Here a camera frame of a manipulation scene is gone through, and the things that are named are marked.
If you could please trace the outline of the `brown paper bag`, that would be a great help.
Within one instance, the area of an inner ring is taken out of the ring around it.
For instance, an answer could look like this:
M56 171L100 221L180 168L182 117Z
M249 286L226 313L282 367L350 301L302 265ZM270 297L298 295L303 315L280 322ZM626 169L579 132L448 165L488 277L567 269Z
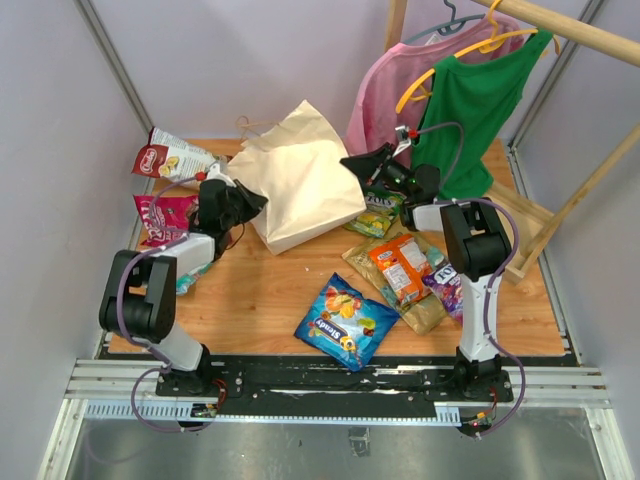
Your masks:
M243 142L228 171L267 198L252 224L272 254L299 246L365 211L358 178L340 163L346 156L332 125L306 100L269 131Z

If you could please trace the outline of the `teal white snack packet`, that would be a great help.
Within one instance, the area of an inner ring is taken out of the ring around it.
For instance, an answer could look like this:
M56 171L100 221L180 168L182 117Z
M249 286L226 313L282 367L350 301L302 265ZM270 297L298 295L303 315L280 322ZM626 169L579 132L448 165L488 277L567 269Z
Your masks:
M181 275L176 280L176 295L183 296L186 295L189 289L211 268L211 264L205 264L200 267L197 267L184 275Z

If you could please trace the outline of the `purple snack packet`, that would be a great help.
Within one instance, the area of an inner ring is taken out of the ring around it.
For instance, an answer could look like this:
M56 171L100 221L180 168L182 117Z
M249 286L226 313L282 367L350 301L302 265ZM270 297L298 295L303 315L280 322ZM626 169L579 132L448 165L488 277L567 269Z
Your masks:
M458 272L448 262L443 262L422 277L423 284L441 302L445 312L458 324L463 324L463 295Z

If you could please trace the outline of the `blue candy packet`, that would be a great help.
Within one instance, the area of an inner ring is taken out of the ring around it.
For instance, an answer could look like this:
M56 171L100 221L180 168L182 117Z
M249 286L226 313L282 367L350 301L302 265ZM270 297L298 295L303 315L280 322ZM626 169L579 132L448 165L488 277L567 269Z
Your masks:
M294 337L358 372L369 364L399 319L394 309L364 297L340 275L333 274Z

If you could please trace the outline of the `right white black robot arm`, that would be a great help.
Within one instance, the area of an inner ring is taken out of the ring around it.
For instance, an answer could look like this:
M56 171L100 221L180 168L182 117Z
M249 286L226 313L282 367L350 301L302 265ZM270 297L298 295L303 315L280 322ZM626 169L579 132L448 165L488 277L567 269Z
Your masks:
M454 388L466 400L500 390L511 399L509 376L502 369L506 351L497 341L496 324L502 275L519 246L517 223L505 207L487 197L441 200L440 170L431 165L410 170L395 161L399 150L385 144L340 163L362 182L382 182L402 193L406 228L424 231L430 216L440 220L449 264L461 285L463 330L452 377L438 386Z

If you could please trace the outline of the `green snack packet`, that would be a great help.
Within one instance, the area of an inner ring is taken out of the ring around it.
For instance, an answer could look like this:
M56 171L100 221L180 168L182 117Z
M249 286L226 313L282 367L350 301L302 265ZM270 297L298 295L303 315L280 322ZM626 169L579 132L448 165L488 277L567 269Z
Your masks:
M365 188L363 194L365 211L343 227L367 237L381 239L399 215L405 196L379 188Z

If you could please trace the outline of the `magenta crisps bag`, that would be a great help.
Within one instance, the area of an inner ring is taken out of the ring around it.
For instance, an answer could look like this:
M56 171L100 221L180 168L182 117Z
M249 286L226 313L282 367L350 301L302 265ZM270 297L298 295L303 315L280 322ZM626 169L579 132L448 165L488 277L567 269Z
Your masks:
M196 195L186 197L161 197L154 205L154 218L162 228L158 228L150 216L151 195L136 195L134 202L143 226L147 231L147 238L141 242L150 248L166 245L180 233L189 228L189 217L198 209Z

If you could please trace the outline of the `red white chips bag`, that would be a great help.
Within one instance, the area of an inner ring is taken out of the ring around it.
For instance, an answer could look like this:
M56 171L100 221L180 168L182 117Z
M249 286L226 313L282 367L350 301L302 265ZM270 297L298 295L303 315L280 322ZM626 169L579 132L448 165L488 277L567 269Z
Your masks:
M147 144L139 150L134 160L132 173L154 179L163 178L173 183L191 178L185 186L195 189L199 183L194 180L195 174L215 162L227 164L227 158L153 127Z

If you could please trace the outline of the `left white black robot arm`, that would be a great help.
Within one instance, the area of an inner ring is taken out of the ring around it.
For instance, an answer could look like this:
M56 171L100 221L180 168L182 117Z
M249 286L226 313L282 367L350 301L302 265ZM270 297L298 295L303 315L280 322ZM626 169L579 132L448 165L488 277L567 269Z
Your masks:
M219 260L232 247L231 230L253 220L267 203L238 180L205 180L188 227L168 244L114 256L98 311L100 327L160 360L160 378L180 394L204 396L217 382L209 349L177 323L178 279Z

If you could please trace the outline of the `orange Fox's candy packet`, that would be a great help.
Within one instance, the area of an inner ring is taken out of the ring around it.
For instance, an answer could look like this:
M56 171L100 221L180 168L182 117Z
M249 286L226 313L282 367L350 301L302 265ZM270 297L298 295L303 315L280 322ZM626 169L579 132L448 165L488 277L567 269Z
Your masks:
M432 272L432 267L413 235L400 235L373 248L368 256L386 279L400 307L419 302L430 294L422 277Z

